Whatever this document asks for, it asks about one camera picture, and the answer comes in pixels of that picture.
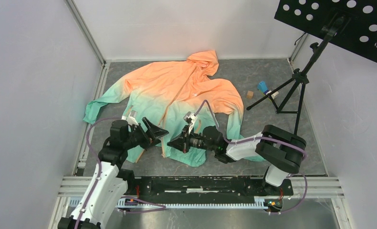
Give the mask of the orange and mint hooded jacket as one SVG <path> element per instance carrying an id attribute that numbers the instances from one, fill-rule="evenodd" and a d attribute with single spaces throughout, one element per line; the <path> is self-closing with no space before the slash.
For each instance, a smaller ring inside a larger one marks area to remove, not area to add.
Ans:
<path id="1" fill-rule="evenodd" d="M 101 97 L 90 101 L 84 121 L 95 123 L 103 106 L 127 99 L 124 115 L 136 111 L 137 120 L 146 117 L 168 131 L 160 143 L 163 157 L 199 167 L 206 161 L 205 150 L 191 148 L 182 153 L 167 143 L 181 133 L 186 124 L 183 117 L 188 112 L 197 112 L 195 129 L 199 131 L 215 124 L 213 114 L 226 114 L 226 137 L 240 139 L 244 112 L 242 98 L 229 80 L 213 78 L 218 67 L 214 50 L 194 53 L 185 61 L 147 64 L 125 74 Z"/>

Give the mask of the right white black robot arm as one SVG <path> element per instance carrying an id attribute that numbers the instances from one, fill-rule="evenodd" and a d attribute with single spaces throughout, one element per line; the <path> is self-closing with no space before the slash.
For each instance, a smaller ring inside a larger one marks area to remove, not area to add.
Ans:
<path id="1" fill-rule="evenodd" d="M 299 173 L 306 159 L 306 141 L 273 125 L 247 138 L 228 140 L 216 126 L 207 126 L 196 134 L 185 126 L 180 135 L 168 142 L 168 146 L 187 153 L 191 148 L 212 151 L 222 163 L 232 163 L 248 157 L 261 156 L 270 163 L 262 181 L 262 189 L 273 195 L 290 175 Z"/>

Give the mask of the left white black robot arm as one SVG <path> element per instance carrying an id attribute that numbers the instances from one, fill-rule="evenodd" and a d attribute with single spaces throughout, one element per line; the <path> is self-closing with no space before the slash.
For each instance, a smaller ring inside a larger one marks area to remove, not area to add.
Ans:
<path id="1" fill-rule="evenodd" d="M 97 164 L 84 195 L 69 217 L 62 217 L 59 229 L 104 229 L 117 202 L 136 189 L 132 170 L 123 169 L 128 151 L 137 146 L 149 149 L 169 134 L 146 117 L 139 123 L 134 117 L 113 117 L 110 136 L 95 154 Z"/>

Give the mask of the small wooden cube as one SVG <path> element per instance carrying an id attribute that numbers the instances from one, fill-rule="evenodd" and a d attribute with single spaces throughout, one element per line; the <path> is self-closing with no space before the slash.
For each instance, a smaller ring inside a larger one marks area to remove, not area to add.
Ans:
<path id="1" fill-rule="evenodd" d="M 254 96 L 254 92 L 253 92 L 253 91 L 248 91 L 248 92 L 246 93 L 246 98 L 247 98 L 247 99 L 252 99 L 253 96 Z"/>

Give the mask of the blue block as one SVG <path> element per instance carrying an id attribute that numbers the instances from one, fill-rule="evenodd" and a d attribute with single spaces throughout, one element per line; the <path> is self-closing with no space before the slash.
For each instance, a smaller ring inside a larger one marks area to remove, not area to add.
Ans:
<path id="1" fill-rule="evenodd" d="M 263 94 L 267 94 L 269 92 L 269 89 L 268 89 L 267 84 L 265 83 L 265 81 L 261 81 L 260 83 L 258 83 L 257 89 L 260 92 L 262 92 Z"/>

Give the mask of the small white block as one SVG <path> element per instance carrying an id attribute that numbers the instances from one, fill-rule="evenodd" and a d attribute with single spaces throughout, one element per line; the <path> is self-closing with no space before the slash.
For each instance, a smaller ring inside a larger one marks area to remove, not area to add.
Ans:
<path id="1" fill-rule="evenodd" d="M 279 94 L 279 92 L 276 91 L 276 92 L 273 93 L 272 91 L 268 91 L 266 94 L 267 94 L 268 96 L 270 96 L 272 99 L 275 99 L 276 96 Z"/>

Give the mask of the black tripod stand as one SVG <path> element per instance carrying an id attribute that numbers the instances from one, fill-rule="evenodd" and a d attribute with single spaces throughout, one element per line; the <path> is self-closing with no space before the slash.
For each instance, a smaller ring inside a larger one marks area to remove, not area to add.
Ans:
<path id="1" fill-rule="evenodd" d="M 287 93 L 287 95 L 284 97 L 283 101 L 280 103 L 280 105 L 277 105 L 274 99 L 272 99 L 270 96 L 265 95 L 263 98 L 259 99 L 258 101 L 254 102 L 253 104 L 249 105 L 246 110 L 251 110 L 253 107 L 264 101 L 265 99 L 270 99 L 273 103 L 273 106 L 276 109 L 277 114 L 296 114 L 296 121 L 294 125 L 294 131 L 293 133 L 296 135 L 298 133 L 300 118 L 301 118 L 301 112 L 303 107 L 303 101 L 304 101 L 304 94 L 305 94 L 305 88 L 306 85 L 309 83 L 309 80 L 307 78 L 307 73 L 311 70 L 312 66 L 316 63 L 318 58 L 321 56 L 324 49 L 327 47 L 329 42 L 338 34 L 342 32 L 342 29 L 349 23 L 350 18 L 345 15 L 335 15 L 331 21 L 329 22 L 328 26 L 324 26 L 322 28 L 322 31 L 324 32 L 324 38 L 320 43 L 314 42 L 310 45 L 310 48 L 313 51 L 313 55 L 311 56 L 310 60 L 306 64 L 303 70 L 300 70 L 299 68 L 293 70 L 292 77 L 278 86 L 276 89 L 272 90 L 272 92 L 276 92 L 284 88 L 290 83 L 293 83 L 293 86 Z M 295 90 L 298 88 L 298 86 L 301 86 L 301 92 L 299 97 L 299 103 L 298 108 L 296 111 L 285 111 L 284 107 L 292 97 Z"/>

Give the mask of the black perforated tray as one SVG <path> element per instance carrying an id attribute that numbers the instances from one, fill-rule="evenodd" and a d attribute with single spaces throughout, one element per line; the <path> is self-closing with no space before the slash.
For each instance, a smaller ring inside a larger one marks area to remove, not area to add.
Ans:
<path id="1" fill-rule="evenodd" d="M 274 18 L 377 63 L 377 0 L 281 0 Z"/>

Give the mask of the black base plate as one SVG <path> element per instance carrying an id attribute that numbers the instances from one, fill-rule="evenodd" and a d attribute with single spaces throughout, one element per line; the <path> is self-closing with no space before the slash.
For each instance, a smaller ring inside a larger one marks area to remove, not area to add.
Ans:
<path id="1" fill-rule="evenodd" d="M 126 195 L 158 204 L 247 204 L 254 197 L 292 196 L 293 189 L 288 179 L 274 187 L 258 176 L 145 176 L 135 178 Z"/>

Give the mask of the aluminium frame rail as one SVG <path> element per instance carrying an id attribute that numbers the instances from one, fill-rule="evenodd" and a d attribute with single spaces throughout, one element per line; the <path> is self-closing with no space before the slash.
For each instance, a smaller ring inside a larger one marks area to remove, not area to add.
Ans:
<path id="1" fill-rule="evenodd" d="M 81 197 L 84 195 L 92 177 L 63 177 L 58 197 Z M 296 197 L 301 197 L 307 189 L 307 198 L 344 198 L 340 181 L 336 177 L 302 177 L 290 178 Z"/>

